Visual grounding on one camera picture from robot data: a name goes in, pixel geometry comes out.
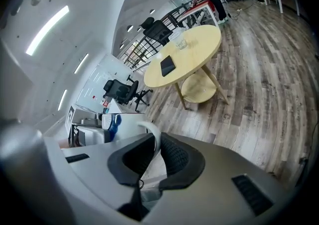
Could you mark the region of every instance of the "cable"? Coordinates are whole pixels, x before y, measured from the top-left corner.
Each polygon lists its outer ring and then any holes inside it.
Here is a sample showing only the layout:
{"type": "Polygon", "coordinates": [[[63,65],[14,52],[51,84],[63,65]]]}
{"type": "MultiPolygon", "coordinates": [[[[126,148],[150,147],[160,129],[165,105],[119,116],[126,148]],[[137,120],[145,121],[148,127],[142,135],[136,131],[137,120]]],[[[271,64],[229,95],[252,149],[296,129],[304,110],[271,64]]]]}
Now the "cable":
{"type": "Polygon", "coordinates": [[[140,186],[140,190],[144,187],[144,182],[140,179],[140,181],[143,183],[142,186],[140,186]]]}
{"type": "Polygon", "coordinates": [[[230,10],[230,9],[228,8],[227,3],[223,3],[223,6],[224,6],[225,10],[227,11],[228,16],[229,16],[230,19],[232,19],[232,20],[238,20],[238,16],[240,15],[240,12],[241,12],[242,10],[246,10],[246,9],[250,8],[252,5],[254,5],[254,2],[252,2],[251,5],[249,5],[249,6],[246,7],[246,8],[242,8],[240,11],[235,11],[235,10],[230,10]],[[235,15],[235,16],[232,16],[229,11],[231,11],[231,12],[237,12],[238,14],[235,15]]]}
{"type": "Polygon", "coordinates": [[[314,130],[313,130],[313,134],[312,134],[312,136],[311,136],[312,142],[311,142],[310,149],[313,148],[313,144],[314,144],[314,134],[315,134],[316,127],[317,127],[318,124],[319,124],[319,120],[318,120],[317,123],[315,124],[314,130]]]}

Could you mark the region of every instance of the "vent grille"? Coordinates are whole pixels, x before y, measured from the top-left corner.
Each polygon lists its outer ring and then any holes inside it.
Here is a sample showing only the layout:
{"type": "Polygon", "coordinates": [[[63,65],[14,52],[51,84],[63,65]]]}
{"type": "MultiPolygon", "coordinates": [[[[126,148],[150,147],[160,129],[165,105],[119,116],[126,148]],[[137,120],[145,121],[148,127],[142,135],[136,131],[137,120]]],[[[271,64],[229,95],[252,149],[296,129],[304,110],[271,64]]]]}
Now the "vent grille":
{"type": "Polygon", "coordinates": [[[232,181],[256,216],[262,214],[273,205],[248,176],[240,175],[232,178],[232,181]]]}

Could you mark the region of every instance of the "ceiling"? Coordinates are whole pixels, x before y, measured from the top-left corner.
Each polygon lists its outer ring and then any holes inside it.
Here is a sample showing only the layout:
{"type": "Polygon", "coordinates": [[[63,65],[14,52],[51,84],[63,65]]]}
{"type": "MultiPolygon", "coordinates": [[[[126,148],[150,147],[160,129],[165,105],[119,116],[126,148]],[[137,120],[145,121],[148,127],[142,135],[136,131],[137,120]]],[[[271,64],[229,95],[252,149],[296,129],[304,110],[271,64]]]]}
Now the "ceiling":
{"type": "Polygon", "coordinates": [[[19,12],[8,15],[0,31],[1,40],[18,61],[33,87],[25,98],[21,119],[30,125],[50,125],[61,119],[80,94],[85,82],[106,54],[120,52],[127,37],[137,35],[137,27],[169,0],[41,0],[36,6],[23,0],[19,12]],[[69,13],[41,41],[33,56],[26,49],[39,30],[59,10],[69,13]],[[127,26],[134,26],[127,33],[127,26]],[[89,53],[83,68],[74,70],[89,53]],[[67,89],[60,111],[58,104],[67,89]]]}
{"type": "Polygon", "coordinates": [[[112,54],[116,56],[120,53],[120,46],[125,38],[128,40],[125,41],[124,44],[128,44],[130,40],[133,40],[138,35],[137,29],[147,17],[151,16],[151,9],[157,11],[168,1],[169,0],[125,0],[117,21],[112,54]],[[128,25],[134,26],[130,32],[127,32],[128,25]]]}

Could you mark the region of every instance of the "black tablet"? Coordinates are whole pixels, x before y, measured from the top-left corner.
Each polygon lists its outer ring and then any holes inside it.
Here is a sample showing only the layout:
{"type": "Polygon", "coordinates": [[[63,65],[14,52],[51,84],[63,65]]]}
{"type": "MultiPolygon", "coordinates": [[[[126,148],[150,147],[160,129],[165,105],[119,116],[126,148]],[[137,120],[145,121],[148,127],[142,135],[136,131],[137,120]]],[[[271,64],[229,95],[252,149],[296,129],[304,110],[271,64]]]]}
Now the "black tablet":
{"type": "Polygon", "coordinates": [[[170,55],[166,57],[162,62],[160,62],[160,67],[161,74],[163,77],[168,75],[171,71],[173,71],[176,68],[170,55]]]}

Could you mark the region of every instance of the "round wooden table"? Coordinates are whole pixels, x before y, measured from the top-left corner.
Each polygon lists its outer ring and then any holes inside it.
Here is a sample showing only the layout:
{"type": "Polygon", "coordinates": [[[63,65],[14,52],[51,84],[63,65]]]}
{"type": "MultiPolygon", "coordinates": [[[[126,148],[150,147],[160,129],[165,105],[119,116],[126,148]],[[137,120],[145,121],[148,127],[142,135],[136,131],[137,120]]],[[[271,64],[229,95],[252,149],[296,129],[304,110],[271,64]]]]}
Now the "round wooden table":
{"type": "Polygon", "coordinates": [[[187,47],[180,50],[172,41],[166,44],[149,64],[144,75],[145,85],[157,88],[174,84],[184,109],[186,109],[184,99],[193,103],[205,102],[217,89],[229,104],[216,77],[205,65],[220,46],[220,30],[212,25],[201,25],[185,31],[183,35],[187,47]],[[168,55],[171,56],[176,69],[163,77],[160,62],[168,55]],[[180,90],[178,82],[186,78],[180,90]]]}

